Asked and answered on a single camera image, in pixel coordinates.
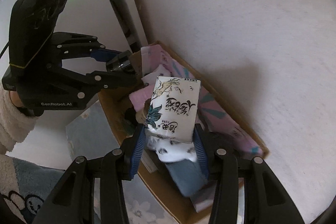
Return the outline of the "white fleece sleeve forearm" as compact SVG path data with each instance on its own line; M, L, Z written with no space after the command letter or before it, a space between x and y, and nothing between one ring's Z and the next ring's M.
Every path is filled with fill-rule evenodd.
M1 88L1 155L11 152L34 129L38 117L13 104L10 91Z

